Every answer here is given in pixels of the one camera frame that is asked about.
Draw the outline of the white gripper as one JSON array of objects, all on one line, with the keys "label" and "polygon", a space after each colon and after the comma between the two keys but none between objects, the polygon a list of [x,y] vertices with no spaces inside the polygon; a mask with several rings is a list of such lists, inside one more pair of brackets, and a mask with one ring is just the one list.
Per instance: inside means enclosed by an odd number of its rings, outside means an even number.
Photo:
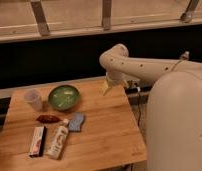
[{"label": "white gripper", "polygon": [[117,86],[122,82],[122,75],[120,73],[106,73],[106,81],[102,84],[102,94],[106,95],[113,86]]}]

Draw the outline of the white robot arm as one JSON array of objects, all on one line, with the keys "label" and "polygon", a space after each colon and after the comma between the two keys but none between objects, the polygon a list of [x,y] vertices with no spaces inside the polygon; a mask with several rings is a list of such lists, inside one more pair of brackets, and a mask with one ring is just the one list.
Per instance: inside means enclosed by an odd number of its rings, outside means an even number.
[{"label": "white robot arm", "polygon": [[202,63],[134,58],[117,44],[102,53],[103,92],[126,75],[151,86],[147,102],[147,171],[202,171]]}]

